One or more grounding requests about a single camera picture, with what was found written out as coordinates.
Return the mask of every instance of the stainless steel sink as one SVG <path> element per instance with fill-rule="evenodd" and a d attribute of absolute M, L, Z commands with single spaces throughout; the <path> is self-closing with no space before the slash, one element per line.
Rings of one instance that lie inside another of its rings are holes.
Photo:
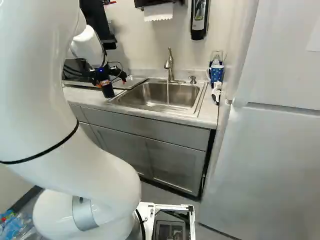
<path fill-rule="evenodd" d="M 171 82 L 167 95 L 167 83 L 163 79 L 151 78 L 114 98 L 111 103 L 156 112 L 198 116 L 198 105 L 206 86 L 206 82 L 194 85 Z"/>

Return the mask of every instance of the polka dot cup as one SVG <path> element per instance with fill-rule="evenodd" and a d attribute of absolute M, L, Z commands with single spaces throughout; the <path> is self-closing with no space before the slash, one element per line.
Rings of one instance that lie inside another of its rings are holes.
<path fill-rule="evenodd" d="M 211 83 L 222 82 L 224 76 L 225 66 L 213 65 L 211 67 Z"/>

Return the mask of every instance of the paper towel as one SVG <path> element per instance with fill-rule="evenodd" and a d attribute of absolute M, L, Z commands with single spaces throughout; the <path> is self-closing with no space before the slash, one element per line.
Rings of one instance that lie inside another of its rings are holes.
<path fill-rule="evenodd" d="M 174 16 L 172 2 L 144 7 L 144 21 L 170 20 Z"/>

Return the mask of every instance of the refrigerator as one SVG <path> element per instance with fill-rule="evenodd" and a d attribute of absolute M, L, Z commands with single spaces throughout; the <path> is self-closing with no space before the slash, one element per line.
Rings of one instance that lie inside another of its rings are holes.
<path fill-rule="evenodd" d="M 241 240 L 320 239 L 320 1 L 233 1 L 198 221 Z"/>

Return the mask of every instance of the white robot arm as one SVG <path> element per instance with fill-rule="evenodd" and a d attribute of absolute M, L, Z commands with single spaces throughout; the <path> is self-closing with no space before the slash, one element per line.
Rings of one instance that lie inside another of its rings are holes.
<path fill-rule="evenodd" d="M 0 0 L 0 162 L 47 189 L 33 219 L 48 239 L 124 240 L 134 225 L 140 179 L 87 138 L 61 88 L 70 45 L 93 66 L 103 59 L 95 38 L 92 48 L 77 41 L 90 33 L 78 1 Z"/>

